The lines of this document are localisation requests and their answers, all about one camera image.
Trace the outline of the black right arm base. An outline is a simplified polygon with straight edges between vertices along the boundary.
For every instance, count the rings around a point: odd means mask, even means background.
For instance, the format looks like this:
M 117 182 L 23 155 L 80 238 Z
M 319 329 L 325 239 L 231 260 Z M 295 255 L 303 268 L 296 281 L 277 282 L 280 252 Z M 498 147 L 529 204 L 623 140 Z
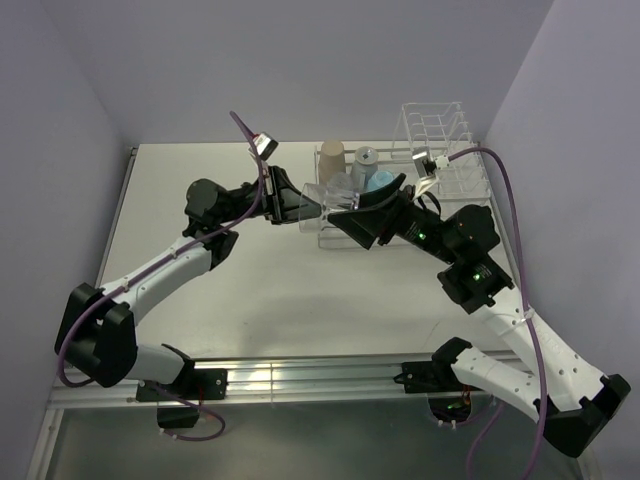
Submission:
M 493 396 L 489 396 L 480 407 L 472 402 L 472 393 L 479 392 L 476 387 L 461 383 L 453 373 L 452 365 L 458 356 L 472 347 L 467 340 L 453 337 L 439 347 L 430 360 L 407 361 L 401 364 L 400 373 L 393 382 L 401 385 L 405 394 L 444 394 L 453 397 L 431 399 L 429 412 L 438 428 L 455 431 L 479 421 L 495 405 Z

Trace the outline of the light blue mug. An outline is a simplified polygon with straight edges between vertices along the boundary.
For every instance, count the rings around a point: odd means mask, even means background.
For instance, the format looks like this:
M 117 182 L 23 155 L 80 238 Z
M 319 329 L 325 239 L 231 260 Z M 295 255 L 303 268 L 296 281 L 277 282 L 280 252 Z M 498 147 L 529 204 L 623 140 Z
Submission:
M 376 171 L 371 178 L 368 180 L 366 184 L 366 192 L 374 192 L 377 191 L 394 180 L 394 174 L 387 170 L 378 170 Z

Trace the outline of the grey footed ceramic mug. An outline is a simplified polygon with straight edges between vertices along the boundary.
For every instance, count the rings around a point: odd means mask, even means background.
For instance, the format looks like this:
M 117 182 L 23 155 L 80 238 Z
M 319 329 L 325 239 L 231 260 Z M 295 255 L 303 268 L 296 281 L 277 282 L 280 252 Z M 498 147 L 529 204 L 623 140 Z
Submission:
M 364 190 L 378 170 L 378 158 L 378 151 L 370 146 L 362 146 L 355 150 L 350 177 L 357 190 Z

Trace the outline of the clear glass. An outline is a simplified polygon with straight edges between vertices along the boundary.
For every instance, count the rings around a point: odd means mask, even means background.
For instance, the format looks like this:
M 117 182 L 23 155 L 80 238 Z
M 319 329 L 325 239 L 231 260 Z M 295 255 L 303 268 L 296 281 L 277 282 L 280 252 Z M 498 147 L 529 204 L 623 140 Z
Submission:
M 317 219 L 298 223 L 302 233 L 318 233 L 330 227 L 328 215 L 358 209 L 360 194 L 353 197 L 341 197 L 328 191 L 326 185 L 306 183 L 301 191 L 304 195 L 321 205 L 321 216 Z
M 345 172 L 335 173 L 326 184 L 330 193 L 341 197 L 353 197 L 356 194 L 356 188 L 352 177 Z

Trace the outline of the beige plastic tumbler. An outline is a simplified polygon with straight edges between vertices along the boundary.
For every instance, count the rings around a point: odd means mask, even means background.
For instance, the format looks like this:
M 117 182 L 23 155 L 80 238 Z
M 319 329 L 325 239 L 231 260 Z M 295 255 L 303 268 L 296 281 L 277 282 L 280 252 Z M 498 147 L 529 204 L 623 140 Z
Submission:
M 345 148 L 341 141 L 327 140 L 322 143 L 318 160 L 318 178 L 328 184 L 337 173 L 346 172 Z

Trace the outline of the aluminium mounting rail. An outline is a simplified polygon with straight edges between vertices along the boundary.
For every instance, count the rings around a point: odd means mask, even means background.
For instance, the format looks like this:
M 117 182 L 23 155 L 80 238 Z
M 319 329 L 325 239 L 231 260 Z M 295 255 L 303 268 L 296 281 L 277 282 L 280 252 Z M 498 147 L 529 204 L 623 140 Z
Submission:
M 428 354 L 386 354 L 281 359 L 201 361 L 198 369 L 224 369 L 227 404 L 399 399 L 404 389 L 393 381 L 401 364 L 427 361 Z M 138 383 L 124 380 L 111 388 L 88 385 L 72 389 L 56 380 L 47 407 L 83 409 L 151 407 L 135 400 Z

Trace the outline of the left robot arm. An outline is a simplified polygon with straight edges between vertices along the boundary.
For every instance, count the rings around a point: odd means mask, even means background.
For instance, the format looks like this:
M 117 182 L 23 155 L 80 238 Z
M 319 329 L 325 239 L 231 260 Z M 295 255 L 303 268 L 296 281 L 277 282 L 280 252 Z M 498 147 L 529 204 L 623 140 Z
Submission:
M 140 321 L 187 282 L 225 261 L 239 237 L 240 222 L 264 217 L 274 225 L 315 219 L 320 205 L 303 195 L 277 166 L 254 183 L 227 190 L 209 179 L 186 192 L 186 229 L 163 253 L 124 277 L 70 294 L 54 351 L 58 367 L 72 365 L 88 383 L 108 388 L 124 379 L 154 382 L 172 399 L 195 386 L 195 362 L 176 348 L 137 341 Z

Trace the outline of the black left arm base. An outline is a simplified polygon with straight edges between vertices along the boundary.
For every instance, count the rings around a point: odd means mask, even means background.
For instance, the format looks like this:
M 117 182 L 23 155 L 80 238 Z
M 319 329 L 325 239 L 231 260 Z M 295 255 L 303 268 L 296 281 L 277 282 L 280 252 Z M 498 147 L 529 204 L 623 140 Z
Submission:
M 135 400 L 140 403 L 174 401 L 177 407 L 158 406 L 156 422 L 160 432 L 174 440 L 204 442 L 217 439 L 226 430 L 224 418 L 205 405 L 206 400 L 224 400 L 228 385 L 228 370 L 225 368 L 198 368 L 194 359 L 182 353 L 184 366 L 170 384 L 140 380 Z M 197 437 L 186 434 L 201 419 L 212 417 L 219 423 L 215 433 Z

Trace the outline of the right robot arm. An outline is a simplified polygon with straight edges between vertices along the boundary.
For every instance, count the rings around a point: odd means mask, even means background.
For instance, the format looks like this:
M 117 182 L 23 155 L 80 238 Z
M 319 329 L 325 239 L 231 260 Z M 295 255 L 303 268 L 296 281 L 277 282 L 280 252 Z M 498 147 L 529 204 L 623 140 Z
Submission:
M 631 387 L 619 374 L 589 364 L 530 307 L 490 251 L 500 242 L 490 208 L 466 205 L 447 219 L 416 199 L 399 180 L 366 193 L 328 222 L 360 246 L 399 237 L 443 261 L 437 278 L 458 306 L 504 341 L 531 372 L 494 360 L 454 337 L 432 356 L 435 383 L 476 387 L 544 423 L 543 437 L 579 457 L 616 415 Z

